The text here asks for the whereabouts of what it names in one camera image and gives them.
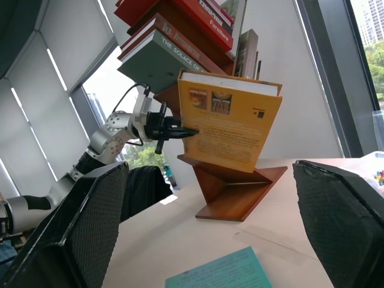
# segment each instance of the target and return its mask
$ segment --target cable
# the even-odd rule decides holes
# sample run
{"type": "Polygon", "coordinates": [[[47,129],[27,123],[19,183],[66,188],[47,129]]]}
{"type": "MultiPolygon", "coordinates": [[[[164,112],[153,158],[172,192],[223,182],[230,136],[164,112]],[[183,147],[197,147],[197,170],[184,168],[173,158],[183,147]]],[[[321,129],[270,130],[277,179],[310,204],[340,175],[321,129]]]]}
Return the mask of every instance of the cable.
{"type": "Polygon", "coordinates": [[[144,146],[143,140],[140,137],[139,137],[139,139],[140,139],[140,144],[137,144],[137,143],[134,143],[134,142],[127,142],[125,144],[134,145],[134,146],[144,146]]]}
{"type": "Polygon", "coordinates": [[[139,82],[139,83],[136,83],[134,85],[131,86],[130,89],[128,89],[126,91],[126,93],[124,93],[124,95],[121,97],[120,101],[117,103],[117,105],[115,106],[115,108],[113,109],[112,113],[116,111],[116,109],[119,107],[121,101],[125,98],[125,96],[127,96],[127,94],[135,87],[138,87],[138,86],[145,86],[145,90],[144,90],[144,94],[146,95],[146,97],[148,97],[148,94],[151,90],[151,87],[147,84],[147,83],[144,83],[144,82],[139,82]]]}

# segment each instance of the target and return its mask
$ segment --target yellow book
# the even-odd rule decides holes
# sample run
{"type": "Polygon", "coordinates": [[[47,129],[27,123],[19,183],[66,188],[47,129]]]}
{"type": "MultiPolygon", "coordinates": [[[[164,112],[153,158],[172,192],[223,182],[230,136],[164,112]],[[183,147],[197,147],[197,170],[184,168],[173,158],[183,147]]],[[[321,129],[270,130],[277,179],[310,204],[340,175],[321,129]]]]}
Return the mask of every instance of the yellow book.
{"type": "Polygon", "coordinates": [[[281,84],[181,70],[183,139],[188,158],[252,172],[279,110],[281,84]]]}

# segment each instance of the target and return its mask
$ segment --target teal paper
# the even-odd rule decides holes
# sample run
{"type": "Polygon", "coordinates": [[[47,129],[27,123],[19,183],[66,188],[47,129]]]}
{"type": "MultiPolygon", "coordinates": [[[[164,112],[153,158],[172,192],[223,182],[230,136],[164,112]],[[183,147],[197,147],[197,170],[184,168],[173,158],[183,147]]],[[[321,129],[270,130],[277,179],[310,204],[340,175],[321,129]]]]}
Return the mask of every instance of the teal paper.
{"type": "Polygon", "coordinates": [[[166,280],[166,288],[272,288],[251,247],[166,280]]]}

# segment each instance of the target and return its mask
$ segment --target white table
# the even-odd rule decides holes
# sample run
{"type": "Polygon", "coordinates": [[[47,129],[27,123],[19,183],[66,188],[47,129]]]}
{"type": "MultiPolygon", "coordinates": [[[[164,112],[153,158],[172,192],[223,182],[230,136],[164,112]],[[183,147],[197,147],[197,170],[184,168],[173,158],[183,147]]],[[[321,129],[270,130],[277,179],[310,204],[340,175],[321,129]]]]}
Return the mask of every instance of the white table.
{"type": "MultiPolygon", "coordinates": [[[[317,159],[343,166],[352,159],[317,159]]],[[[172,203],[158,203],[120,225],[103,287],[164,287],[165,280],[252,246],[274,288],[333,287],[308,238],[297,205],[295,160],[259,160],[288,171],[242,223],[198,220],[205,206],[196,184],[172,203]]]]}

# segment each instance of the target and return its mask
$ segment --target teal book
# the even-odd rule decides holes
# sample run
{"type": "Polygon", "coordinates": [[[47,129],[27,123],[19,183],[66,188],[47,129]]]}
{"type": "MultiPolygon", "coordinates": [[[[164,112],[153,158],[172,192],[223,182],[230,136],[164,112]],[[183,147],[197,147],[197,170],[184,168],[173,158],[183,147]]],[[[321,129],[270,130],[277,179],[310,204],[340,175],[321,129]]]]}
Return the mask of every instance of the teal book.
{"type": "Polygon", "coordinates": [[[252,247],[166,280],[166,288],[272,288],[252,247]]]}
{"type": "Polygon", "coordinates": [[[181,69],[206,71],[158,30],[153,30],[122,59],[118,70],[135,82],[145,82],[157,94],[178,82],[181,69]]]}

